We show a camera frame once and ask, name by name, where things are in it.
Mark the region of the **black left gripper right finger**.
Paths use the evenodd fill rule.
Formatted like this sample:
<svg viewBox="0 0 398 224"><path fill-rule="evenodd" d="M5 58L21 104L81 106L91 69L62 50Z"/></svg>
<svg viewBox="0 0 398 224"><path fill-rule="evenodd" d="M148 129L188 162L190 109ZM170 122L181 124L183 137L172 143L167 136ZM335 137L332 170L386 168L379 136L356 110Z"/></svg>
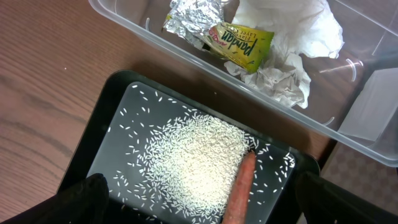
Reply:
<svg viewBox="0 0 398 224"><path fill-rule="evenodd" d="M397 215L311 172L299 175L295 196L307 223L397 224Z"/></svg>

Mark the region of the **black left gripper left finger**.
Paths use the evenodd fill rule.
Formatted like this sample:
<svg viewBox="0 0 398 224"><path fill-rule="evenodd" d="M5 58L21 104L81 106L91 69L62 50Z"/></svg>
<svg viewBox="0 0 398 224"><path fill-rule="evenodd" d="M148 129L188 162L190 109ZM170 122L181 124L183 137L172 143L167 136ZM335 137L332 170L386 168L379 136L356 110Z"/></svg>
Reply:
<svg viewBox="0 0 398 224"><path fill-rule="evenodd" d="M102 174L93 174L3 224L102 223L109 189Z"/></svg>

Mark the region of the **orange carrot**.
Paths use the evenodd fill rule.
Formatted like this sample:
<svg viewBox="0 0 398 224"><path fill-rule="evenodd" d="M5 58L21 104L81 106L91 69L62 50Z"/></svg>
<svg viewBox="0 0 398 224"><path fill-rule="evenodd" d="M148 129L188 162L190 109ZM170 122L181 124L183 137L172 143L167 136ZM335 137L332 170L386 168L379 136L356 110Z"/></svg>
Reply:
<svg viewBox="0 0 398 224"><path fill-rule="evenodd" d="M229 195L222 224L243 224L245 222L255 164L254 152L250 152L244 157Z"/></svg>

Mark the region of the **pile of white rice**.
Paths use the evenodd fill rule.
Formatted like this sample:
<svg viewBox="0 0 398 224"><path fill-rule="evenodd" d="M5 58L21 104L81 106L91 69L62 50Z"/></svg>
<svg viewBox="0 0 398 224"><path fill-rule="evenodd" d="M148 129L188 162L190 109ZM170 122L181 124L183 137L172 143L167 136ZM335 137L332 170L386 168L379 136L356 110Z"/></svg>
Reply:
<svg viewBox="0 0 398 224"><path fill-rule="evenodd" d="M143 181L135 195L186 217L210 218L226 210L249 133L207 114L170 119L152 130L138 156Z"/></svg>

